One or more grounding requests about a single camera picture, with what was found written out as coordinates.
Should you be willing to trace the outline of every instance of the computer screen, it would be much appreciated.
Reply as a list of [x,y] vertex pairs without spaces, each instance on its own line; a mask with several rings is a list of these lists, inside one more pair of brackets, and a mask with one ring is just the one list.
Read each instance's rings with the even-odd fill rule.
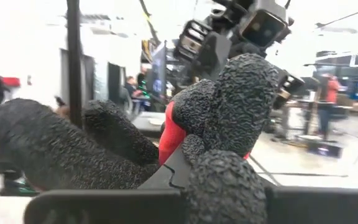
[[146,87],[151,95],[161,100],[167,92],[167,41],[162,42],[152,52],[152,68],[147,74]]

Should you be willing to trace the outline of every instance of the table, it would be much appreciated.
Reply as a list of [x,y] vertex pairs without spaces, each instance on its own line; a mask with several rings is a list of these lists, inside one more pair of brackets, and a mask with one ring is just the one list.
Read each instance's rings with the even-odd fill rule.
[[161,123],[165,121],[165,113],[158,112],[141,112],[133,121],[139,131],[148,138],[157,138],[161,136],[161,125],[154,125],[150,122],[152,119],[161,120]]

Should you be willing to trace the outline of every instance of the black mechanical arm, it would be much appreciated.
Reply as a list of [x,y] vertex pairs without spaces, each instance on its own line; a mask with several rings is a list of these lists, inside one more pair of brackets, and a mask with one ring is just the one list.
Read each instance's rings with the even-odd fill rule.
[[[283,7],[274,0],[213,0],[226,10],[213,9],[204,21],[188,21],[174,56],[188,64],[180,72],[182,85],[191,85],[196,77],[215,80],[229,58],[244,53],[266,56],[274,42],[281,43],[294,23],[287,16],[289,2]],[[279,109],[303,80],[277,68],[279,93],[274,104]]]

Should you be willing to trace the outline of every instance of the black pole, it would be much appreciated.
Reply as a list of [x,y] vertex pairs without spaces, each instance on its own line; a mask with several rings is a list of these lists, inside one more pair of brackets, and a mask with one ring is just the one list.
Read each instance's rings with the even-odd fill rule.
[[67,0],[68,91],[71,122],[82,128],[80,1]]
[[316,25],[317,25],[317,29],[323,28],[323,27],[325,27],[325,26],[328,26],[328,25],[330,25],[330,24],[333,24],[334,22],[338,22],[338,21],[347,19],[347,18],[352,17],[352,16],[355,16],[355,15],[358,15],[358,12],[352,13],[352,14],[347,15],[347,16],[344,16],[344,17],[341,17],[341,18],[339,18],[339,19],[335,19],[335,20],[333,20],[333,21],[331,21],[331,22],[327,22],[327,23],[325,23],[325,24],[322,24],[322,23],[319,23],[319,22],[318,22],[318,23],[316,24]]

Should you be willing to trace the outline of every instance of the white ceiling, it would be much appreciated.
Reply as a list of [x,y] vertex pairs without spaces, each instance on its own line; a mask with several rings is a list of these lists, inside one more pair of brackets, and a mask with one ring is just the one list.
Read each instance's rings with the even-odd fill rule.
[[[177,37],[186,21],[205,18],[213,6],[212,0],[144,0],[152,14],[151,21],[161,39]],[[286,0],[277,0],[284,4]],[[21,23],[29,17],[33,23],[63,15],[67,9],[62,0],[0,0],[0,22],[17,19]],[[80,0],[84,14],[107,14],[126,20],[126,28],[150,36],[139,0]],[[294,32],[309,32],[316,22],[329,22],[358,11],[355,0],[292,0],[288,13],[295,19]],[[358,29],[358,16],[333,24]]]

